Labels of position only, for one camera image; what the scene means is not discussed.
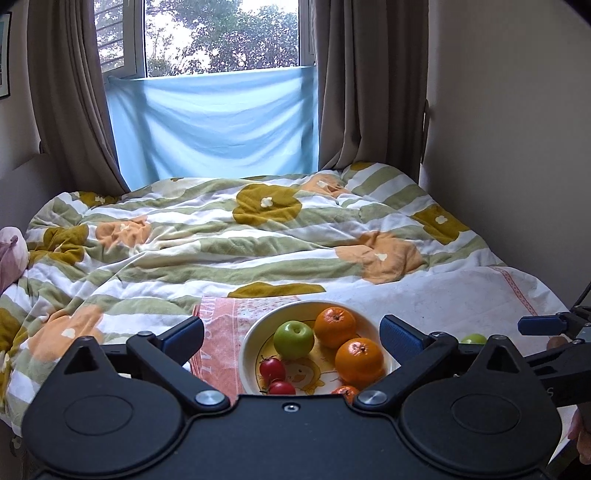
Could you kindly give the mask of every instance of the blue gripper pad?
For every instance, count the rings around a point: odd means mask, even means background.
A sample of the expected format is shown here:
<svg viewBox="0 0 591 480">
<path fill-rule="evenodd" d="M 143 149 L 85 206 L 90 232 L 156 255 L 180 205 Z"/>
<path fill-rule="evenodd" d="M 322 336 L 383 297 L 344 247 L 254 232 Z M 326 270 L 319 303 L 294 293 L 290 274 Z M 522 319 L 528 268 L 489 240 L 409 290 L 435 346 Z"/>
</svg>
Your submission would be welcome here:
<svg viewBox="0 0 591 480">
<path fill-rule="evenodd" d="M 568 325 L 558 315 L 523 317 L 517 324 L 522 335 L 560 335 L 568 329 Z"/>
<path fill-rule="evenodd" d="M 379 324 L 382 346 L 400 365 L 420 354 L 433 340 L 394 315 L 386 315 Z"/>
<path fill-rule="evenodd" d="M 179 365 L 184 365 L 203 345 L 204 330 L 201 319 L 188 318 L 160 335 L 160 349 Z"/>
</svg>

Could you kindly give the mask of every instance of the robotic arm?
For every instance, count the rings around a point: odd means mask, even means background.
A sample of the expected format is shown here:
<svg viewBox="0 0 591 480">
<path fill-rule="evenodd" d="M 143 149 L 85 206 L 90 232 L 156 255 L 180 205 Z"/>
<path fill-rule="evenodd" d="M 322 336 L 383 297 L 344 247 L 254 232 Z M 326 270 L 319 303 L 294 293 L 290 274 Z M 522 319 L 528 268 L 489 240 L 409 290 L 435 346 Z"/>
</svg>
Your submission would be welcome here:
<svg viewBox="0 0 591 480">
<path fill-rule="evenodd" d="M 380 337 L 402 366 L 352 406 L 338 395 L 230 406 L 180 366 L 202 344 L 196 317 L 122 346 L 78 338 L 22 424 L 37 478 L 550 478 L 556 407 L 591 401 L 591 343 L 524 358 L 503 335 L 459 345 L 391 315 Z"/>
</svg>

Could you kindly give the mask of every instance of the curtain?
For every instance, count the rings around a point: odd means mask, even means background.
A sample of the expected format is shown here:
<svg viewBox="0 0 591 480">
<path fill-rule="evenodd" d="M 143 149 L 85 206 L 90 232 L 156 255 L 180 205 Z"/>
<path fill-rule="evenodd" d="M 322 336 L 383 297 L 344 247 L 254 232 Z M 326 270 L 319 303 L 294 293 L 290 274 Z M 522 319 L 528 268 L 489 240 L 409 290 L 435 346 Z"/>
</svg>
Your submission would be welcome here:
<svg viewBox="0 0 591 480">
<path fill-rule="evenodd" d="M 109 120 L 92 0 L 30 0 L 27 53 L 41 145 L 68 187 L 128 192 Z"/>
<path fill-rule="evenodd" d="M 316 0 L 319 167 L 392 165 L 418 180 L 428 0 Z"/>
</svg>

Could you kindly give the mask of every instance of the striped comforter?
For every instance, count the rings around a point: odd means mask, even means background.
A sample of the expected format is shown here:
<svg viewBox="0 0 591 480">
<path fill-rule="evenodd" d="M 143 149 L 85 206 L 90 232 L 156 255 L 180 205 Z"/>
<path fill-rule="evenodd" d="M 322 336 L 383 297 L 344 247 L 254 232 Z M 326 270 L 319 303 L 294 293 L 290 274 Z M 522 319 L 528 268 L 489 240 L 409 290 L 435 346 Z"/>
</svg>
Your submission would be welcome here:
<svg viewBox="0 0 591 480">
<path fill-rule="evenodd" d="M 161 333 L 202 296 L 355 288 L 500 260 L 400 171 L 161 180 L 63 193 L 31 221 L 29 268 L 0 297 L 0 412 L 22 415 L 73 339 Z"/>
</svg>

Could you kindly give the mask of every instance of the blue sheet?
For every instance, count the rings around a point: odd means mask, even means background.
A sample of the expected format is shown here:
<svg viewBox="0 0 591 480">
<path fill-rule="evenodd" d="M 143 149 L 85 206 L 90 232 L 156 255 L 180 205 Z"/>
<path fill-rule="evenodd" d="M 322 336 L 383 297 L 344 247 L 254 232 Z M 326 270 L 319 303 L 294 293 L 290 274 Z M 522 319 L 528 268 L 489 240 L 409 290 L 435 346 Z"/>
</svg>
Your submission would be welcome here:
<svg viewBox="0 0 591 480">
<path fill-rule="evenodd" d="M 121 173 L 132 190 L 170 177 L 312 173 L 315 67 L 109 78 Z"/>
</svg>

